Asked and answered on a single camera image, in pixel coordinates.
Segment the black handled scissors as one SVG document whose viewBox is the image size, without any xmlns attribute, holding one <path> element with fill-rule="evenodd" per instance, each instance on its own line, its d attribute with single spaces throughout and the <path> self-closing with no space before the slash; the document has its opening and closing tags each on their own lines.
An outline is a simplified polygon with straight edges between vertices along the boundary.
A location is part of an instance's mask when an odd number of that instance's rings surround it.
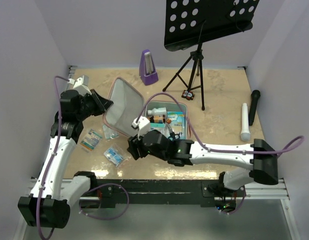
<svg viewBox="0 0 309 240">
<path fill-rule="evenodd" d="M 174 140 L 180 139 L 180 134 L 175 133 L 170 125 L 167 126 L 167 129 L 168 129 L 168 132 L 169 132 L 169 137 L 168 137 L 169 140 L 174 141 Z"/>
</svg>

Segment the teal topped zip bag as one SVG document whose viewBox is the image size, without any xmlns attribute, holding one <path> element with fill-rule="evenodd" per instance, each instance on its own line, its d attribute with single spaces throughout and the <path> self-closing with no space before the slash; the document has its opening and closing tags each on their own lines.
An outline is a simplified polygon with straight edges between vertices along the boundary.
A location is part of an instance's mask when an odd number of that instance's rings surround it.
<svg viewBox="0 0 309 240">
<path fill-rule="evenodd" d="M 105 124 L 102 126 L 102 129 L 106 140 L 113 140 L 119 136 L 119 133 L 116 130 L 111 129 Z"/>
</svg>

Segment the teal white box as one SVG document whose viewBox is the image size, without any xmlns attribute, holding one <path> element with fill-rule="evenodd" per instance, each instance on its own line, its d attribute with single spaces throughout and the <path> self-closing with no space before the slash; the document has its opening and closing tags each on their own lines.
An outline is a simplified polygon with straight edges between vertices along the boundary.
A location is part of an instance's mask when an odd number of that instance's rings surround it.
<svg viewBox="0 0 309 240">
<path fill-rule="evenodd" d="M 150 123 L 151 130 L 164 131 L 166 129 L 166 125 L 164 123 Z"/>
</svg>

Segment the blue cotton swab packet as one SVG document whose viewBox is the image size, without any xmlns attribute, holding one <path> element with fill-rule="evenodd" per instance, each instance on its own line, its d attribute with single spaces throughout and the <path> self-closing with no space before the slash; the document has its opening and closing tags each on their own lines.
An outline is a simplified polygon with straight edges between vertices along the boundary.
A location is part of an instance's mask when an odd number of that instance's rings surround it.
<svg viewBox="0 0 309 240">
<path fill-rule="evenodd" d="M 167 112 L 165 136 L 169 138 L 171 132 L 179 134 L 181 139 L 187 138 L 185 116 L 181 111 Z"/>
</svg>

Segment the pink medicine kit case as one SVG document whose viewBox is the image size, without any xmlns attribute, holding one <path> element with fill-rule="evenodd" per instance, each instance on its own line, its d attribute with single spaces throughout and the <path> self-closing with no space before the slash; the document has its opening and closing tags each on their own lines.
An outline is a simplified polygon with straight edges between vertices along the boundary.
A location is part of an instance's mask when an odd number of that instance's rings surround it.
<svg viewBox="0 0 309 240">
<path fill-rule="evenodd" d="M 121 77 L 116 78 L 109 91 L 109 100 L 113 105 L 103 114 L 103 122 L 109 128 L 129 138 L 135 136 L 138 131 L 132 128 L 132 122 L 142 112 L 142 116 L 148 115 L 147 111 L 164 107 L 168 112 L 188 113 L 188 107 L 181 103 L 180 106 L 172 101 L 151 100 L 146 108 L 143 95 L 131 84 Z"/>
</svg>

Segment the blue alcohol pad bag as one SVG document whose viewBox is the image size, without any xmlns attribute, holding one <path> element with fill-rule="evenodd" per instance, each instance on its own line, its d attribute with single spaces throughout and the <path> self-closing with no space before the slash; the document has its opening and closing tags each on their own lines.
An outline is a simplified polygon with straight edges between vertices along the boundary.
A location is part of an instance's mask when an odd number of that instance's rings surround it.
<svg viewBox="0 0 309 240">
<path fill-rule="evenodd" d="M 131 158 L 126 151 L 123 151 L 122 148 L 115 144 L 108 147 L 103 155 L 109 162 L 114 164 L 115 167 L 119 167 Z"/>
</svg>

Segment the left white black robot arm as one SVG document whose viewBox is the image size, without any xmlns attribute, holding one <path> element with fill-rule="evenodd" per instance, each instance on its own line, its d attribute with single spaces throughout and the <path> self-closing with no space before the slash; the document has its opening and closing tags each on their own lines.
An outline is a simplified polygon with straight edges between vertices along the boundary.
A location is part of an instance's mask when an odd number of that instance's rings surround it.
<svg viewBox="0 0 309 240">
<path fill-rule="evenodd" d="M 63 176 L 84 129 L 84 120 L 104 114 L 112 105 L 112 100 L 100 96 L 94 89 L 85 94 L 73 89 L 61 93 L 41 172 L 29 195 L 20 197 L 17 204 L 28 226 L 63 229 L 76 201 L 83 194 L 97 193 L 97 178 L 93 172 L 77 172 L 65 188 L 62 188 Z"/>
</svg>

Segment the orange teal bandage packet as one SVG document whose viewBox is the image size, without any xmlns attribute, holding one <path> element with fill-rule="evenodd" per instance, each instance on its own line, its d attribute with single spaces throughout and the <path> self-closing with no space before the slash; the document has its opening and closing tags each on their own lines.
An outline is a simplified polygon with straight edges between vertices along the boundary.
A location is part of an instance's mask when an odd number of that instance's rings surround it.
<svg viewBox="0 0 309 240">
<path fill-rule="evenodd" d="M 79 144 L 87 153 L 92 152 L 96 146 L 103 139 L 102 134 L 99 131 L 90 129 L 80 140 Z"/>
</svg>

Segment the brown medicine bottle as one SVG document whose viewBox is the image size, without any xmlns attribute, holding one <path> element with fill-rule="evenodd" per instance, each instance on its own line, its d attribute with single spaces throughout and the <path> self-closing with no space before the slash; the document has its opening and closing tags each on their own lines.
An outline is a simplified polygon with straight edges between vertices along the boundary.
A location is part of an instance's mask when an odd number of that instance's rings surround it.
<svg viewBox="0 0 309 240">
<path fill-rule="evenodd" d="M 155 124 L 165 124 L 166 123 L 166 116 L 163 115 L 153 115 L 149 118 L 151 123 Z"/>
</svg>

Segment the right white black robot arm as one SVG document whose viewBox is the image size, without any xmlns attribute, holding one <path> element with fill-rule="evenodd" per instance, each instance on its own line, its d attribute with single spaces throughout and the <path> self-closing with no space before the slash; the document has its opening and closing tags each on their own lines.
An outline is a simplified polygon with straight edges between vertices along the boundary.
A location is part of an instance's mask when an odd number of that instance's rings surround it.
<svg viewBox="0 0 309 240">
<path fill-rule="evenodd" d="M 253 144 L 215 146 L 189 139 L 169 139 L 151 130 L 143 136 L 131 136 L 127 142 L 127 150 L 135 160 L 151 155 L 177 167 L 233 166 L 234 170 L 219 175 L 217 191 L 224 197 L 252 182 L 269 186 L 279 182 L 278 158 L 262 139 L 255 139 Z"/>
</svg>

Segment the white plastic bottle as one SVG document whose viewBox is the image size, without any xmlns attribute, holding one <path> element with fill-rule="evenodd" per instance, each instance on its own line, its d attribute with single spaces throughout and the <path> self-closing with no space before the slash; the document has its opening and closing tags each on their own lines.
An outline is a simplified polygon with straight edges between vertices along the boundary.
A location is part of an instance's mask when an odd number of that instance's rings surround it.
<svg viewBox="0 0 309 240">
<path fill-rule="evenodd" d="M 149 116 L 163 116 L 167 114 L 167 109 L 165 107 L 158 107 L 153 109 L 148 109 L 147 114 Z"/>
</svg>

